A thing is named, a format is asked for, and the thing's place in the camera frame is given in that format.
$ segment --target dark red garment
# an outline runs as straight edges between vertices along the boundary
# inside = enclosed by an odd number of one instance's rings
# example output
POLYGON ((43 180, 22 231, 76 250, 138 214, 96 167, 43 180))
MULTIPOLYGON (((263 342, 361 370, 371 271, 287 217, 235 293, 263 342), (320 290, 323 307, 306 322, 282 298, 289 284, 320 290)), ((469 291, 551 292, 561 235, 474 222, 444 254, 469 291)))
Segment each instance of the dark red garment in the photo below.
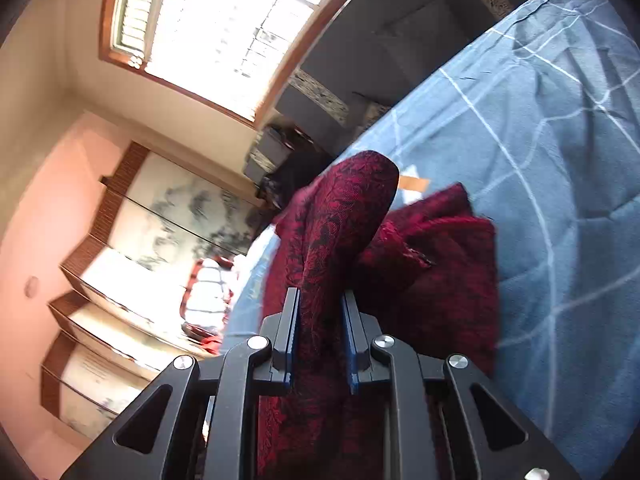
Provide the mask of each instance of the dark red garment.
POLYGON ((258 474, 382 478, 380 394, 350 396, 338 298, 353 288, 361 312, 422 354, 462 352, 490 373, 497 337, 494 228, 472 216, 457 184, 388 213, 398 168, 376 152, 337 164, 300 190, 277 219, 280 246, 263 316, 300 288, 292 392, 260 400, 258 474))

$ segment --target bed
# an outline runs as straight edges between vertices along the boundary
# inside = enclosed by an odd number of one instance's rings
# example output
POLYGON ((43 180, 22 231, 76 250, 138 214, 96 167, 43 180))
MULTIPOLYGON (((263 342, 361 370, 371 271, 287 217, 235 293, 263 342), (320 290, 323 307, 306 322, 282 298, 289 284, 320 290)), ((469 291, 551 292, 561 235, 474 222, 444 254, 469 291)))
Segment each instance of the bed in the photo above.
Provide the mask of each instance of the bed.
MULTIPOLYGON (((639 74, 607 0, 529 0, 337 159, 376 150, 426 194, 462 182, 493 220, 494 380, 585 480, 640 418, 639 74)), ((258 329, 277 245, 272 228, 252 245, 223 349, 258 329)))

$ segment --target pink wall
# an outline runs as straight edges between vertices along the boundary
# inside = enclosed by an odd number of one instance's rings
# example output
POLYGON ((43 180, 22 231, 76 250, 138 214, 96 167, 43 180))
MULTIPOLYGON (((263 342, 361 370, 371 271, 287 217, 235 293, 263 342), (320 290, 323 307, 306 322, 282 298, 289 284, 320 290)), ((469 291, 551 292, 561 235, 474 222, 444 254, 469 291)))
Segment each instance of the pink wall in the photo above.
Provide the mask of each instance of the pink wall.
POLYGON ((70 290, 58 264, 86 235, 126 140, 81 118, 24 193, 0 245, 0 422, 41 478, 64 472, 88 440, 40 406, 40 363, 58 332, 47 301, 70 290), (30 276, 40 282, 28 299, 30 276))

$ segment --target patterned red fabric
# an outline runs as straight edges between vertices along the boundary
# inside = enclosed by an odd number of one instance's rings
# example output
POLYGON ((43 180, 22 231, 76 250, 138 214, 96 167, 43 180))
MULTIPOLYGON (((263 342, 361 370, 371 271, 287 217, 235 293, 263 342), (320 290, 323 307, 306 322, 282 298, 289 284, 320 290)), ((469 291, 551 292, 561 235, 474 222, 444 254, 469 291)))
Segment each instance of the patterned red fabric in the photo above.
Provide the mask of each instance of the patterned red fabric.
POLYGON ((350 396, 338 298, 417 352, 463 352, 486 373, 497 337, 494 228, 472 216, 458 184, 387 214, 398 168, 376 152, 337 164, 300 190, 276 220, 280 246, 263 316, 300 288, 295 379, 286 397, 260 399, 262 479, 382 478, 381 394, 350 396))

